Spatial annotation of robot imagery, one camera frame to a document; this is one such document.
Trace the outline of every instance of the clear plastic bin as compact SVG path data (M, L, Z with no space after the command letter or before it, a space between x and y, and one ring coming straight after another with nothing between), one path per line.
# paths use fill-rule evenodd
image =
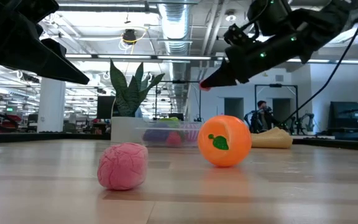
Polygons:
M141 142L148 147L197 147L200 122L149 121L136 128Z

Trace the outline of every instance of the orange ball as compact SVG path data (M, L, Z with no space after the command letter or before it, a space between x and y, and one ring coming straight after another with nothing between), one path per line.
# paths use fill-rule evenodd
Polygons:
M198 148L204 158L219 167L240 163L252 146L251 133L240 119L233 116L215 116L201 127Z

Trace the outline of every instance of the man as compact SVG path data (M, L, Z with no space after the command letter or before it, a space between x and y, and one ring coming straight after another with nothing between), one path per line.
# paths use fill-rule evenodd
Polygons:
M262 123L262 130L270 130L272 128L272 124L278 126L280 124L279 121L277 121L273 115L271 114L271 109L266 105L266 101L260 100L258 103L258 109L263 109L259 113L259 120L260 123Z

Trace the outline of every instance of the pink squishy ball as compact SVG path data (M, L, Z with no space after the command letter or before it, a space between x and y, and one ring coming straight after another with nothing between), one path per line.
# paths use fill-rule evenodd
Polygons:
M129 190L146 179L147 148L135 143L122 143L107 148L100 157L98 180L111 190Z

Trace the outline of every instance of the white column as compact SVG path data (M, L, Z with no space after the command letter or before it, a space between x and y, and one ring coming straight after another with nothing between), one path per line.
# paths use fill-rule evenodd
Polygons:
M66 83L42 78L37 132L63 131Z

